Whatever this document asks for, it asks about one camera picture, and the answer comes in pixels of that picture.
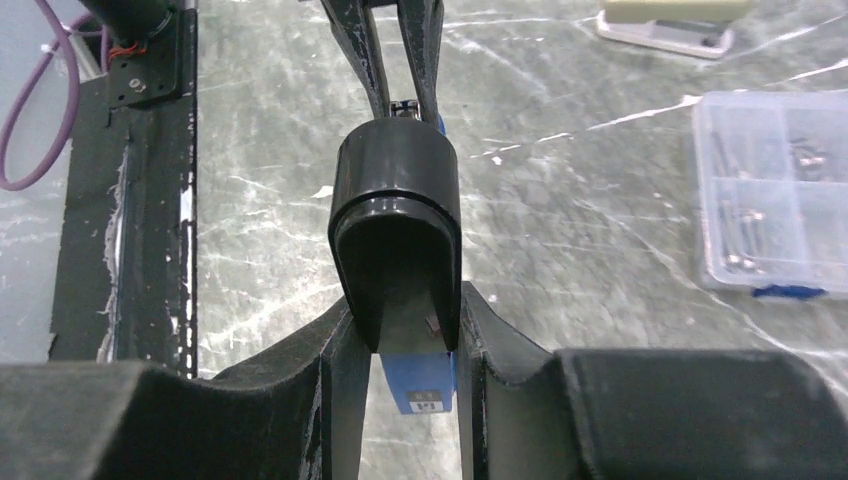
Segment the small beige white stapler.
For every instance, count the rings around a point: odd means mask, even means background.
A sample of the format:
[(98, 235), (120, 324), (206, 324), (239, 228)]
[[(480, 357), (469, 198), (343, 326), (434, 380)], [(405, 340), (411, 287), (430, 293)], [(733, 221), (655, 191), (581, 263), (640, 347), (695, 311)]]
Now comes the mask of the small beige white stapler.
[(607, 0), (595, 17), (599, 36), (690, 57), (723, 57), (735, 39), (732, 24), (750, 0)]

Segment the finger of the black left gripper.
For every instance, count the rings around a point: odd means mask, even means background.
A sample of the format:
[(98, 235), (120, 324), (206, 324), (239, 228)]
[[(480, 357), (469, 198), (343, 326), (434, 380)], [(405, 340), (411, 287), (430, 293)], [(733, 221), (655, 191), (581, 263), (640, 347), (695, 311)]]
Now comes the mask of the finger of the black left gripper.
[(436, 87), (444, 19), (443, 2), (398, 0), (396, 5), (421, 120), (439, 124)]
[(367, 1), (322, 0), (330, 30), (359, 78), (375, 118), (390, 115), (390, 91), (382, 52)]

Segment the blue black stapler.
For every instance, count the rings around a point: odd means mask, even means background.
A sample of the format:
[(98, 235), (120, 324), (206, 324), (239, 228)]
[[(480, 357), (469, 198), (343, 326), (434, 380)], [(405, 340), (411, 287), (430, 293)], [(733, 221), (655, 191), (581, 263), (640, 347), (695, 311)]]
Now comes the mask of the blue black stapler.
[(357, 330), (398, 410), (453, 406), (462, 280), (456, 152), (414, 100), (342, 142), (328, 239)]

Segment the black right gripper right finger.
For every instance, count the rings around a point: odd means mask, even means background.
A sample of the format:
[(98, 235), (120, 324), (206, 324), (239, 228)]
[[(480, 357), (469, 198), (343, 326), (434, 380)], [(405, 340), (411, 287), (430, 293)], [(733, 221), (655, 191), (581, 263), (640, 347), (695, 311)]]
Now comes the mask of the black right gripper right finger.
[(843, 479), (847, 419), (777, 351), (550, 352), (462, 286), (466, 479)]

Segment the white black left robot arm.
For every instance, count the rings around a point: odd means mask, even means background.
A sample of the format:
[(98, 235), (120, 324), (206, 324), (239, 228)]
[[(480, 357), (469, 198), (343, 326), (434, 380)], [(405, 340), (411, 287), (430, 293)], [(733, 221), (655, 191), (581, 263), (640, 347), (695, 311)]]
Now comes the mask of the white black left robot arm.
[[(176, 16), (171, 1), (85, 1), (94, 17), (109, 28), (118, 44), (146, 45), (165, 32)], [(420, 119), (442, 126), (437, 79), (444, 5), (441, 1), (339, 0), (321, 3), (330, 31), (365, 89), (376, 118), (391, 115), (389, 83), (373, 10), (395, 6), (399, 30), (416, 92)]]

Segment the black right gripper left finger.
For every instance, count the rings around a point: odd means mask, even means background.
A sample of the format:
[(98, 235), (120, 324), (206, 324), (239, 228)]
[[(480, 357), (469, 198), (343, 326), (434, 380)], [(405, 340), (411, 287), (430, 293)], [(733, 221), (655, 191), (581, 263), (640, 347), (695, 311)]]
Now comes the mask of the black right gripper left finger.
[(143, 361), (1, 370), (5, 479), (355, 479), (370, 353), (347, 304), (210, 380)]

